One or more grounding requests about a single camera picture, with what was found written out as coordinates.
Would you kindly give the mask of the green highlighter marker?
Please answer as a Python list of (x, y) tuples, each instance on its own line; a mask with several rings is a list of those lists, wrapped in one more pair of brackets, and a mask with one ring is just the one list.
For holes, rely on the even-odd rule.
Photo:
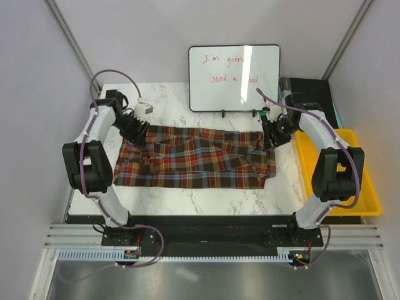
[(260, 112), (260, 120), (262, 124), (262, 130), (266, 131), (268, 129), (268, 117), (265, 112)]

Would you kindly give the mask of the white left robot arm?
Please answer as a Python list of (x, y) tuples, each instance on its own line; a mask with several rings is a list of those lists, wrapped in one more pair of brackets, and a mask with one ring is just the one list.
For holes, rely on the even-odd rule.
[(74, 142), (62, 147), (70, 186), (95, 203), (106, 226), (118, 227), (115, 237), (124, 246), (135, 243), (138, 235), (130, 224), (129, 211), (113, 188), (114, 169), (103, 143), (114, 127), (123, 139), (143, 148), (149, 129), (149, 122), (144, 117), (153, 112), (153, 107), (142, 101), (133, 108), (128, 104), (128, 98), (116, 89), (107, 91), (104, 99), (93, 100), (82, 133)]

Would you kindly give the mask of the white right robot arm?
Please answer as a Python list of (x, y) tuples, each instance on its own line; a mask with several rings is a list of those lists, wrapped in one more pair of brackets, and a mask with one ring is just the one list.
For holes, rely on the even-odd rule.
[(302, 131), (319, 154), (311, 179), (312, 194), (293, 214), (293, 226), (286, 230), (287, 241), (300, 246), (308, 240), (308, 230), (319, 227), (332, 209), (351, 209), (358, 203), (364, 151), (341, 138), (316, 103), (287, 106), (267, 96), (262, 98), (264, 102), (286, 110), (283, 117), (273, 121), (269, 117), (269, 108), (262, 109), (260, 118), (266, 150), (288, 143), (296, 131)]

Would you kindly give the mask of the black flat box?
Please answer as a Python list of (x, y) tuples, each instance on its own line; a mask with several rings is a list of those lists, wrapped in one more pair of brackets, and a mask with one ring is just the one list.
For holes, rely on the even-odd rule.
[(326, 115), (330, 125), (341, 128), (331, 97), (328, 81), (282, 77), (279, 80), (281, 102), (287, 106), (303, 103), (318, 103)]

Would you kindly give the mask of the aluminium extrusion rail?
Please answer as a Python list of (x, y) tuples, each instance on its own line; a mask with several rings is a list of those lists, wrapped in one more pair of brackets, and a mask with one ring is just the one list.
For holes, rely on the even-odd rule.
[[(101, 249), (102, 235), (88, 224), (53, 224), (44, 247), (48, 249)], [(332, 225), (329, 250), (383, 250), (375, 225)]]

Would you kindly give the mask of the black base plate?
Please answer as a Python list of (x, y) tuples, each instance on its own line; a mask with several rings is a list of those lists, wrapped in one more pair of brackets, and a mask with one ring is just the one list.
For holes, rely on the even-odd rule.
[(296, 229), (291, 216), (133, 216), (131, 230), (105, 226), (102, 246), (139, 246), (145, 255), (275, 255), (323, 246), (320, 229)]

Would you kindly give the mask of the small whiteboard with stand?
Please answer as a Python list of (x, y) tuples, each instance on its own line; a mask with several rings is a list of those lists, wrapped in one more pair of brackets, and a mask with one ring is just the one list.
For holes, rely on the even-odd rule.
[(189, 108), (203, 112), (257, 112), (279, 96), (277, 44), (192, 46), (188, 49)]

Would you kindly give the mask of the yellow plastic bin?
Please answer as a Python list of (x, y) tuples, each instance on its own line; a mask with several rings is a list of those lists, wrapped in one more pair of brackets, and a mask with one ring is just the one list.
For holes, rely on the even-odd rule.
[[(337, 134), (342, 137), (352, 147), (359, 147), (358, 140), (351, 129), (336, 129)], [(309, 136), (301, 131), (294, 135), (297, 154), (299, 157), (299, 165), (302, 171), (306, 199), (308, 199), (313, 191), (311, 186), (311, 178), (316, 167), (319, 153), (310, 140)], [(382, 213), (379, 198), (375, 192), (373, 182), (366, 166), (363, 168), (361, 192), (359, 201), (351, 209), (334, 208), (328, 216), (379, 216)]]

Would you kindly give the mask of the plaid long sleeve shirt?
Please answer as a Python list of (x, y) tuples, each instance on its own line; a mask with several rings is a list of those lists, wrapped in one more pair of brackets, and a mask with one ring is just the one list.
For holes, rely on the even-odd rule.
[(261, 132), (150, 126), (145, 147), (124, 140), (114, 184), (179, 189), (262, 189), (276, 175)]

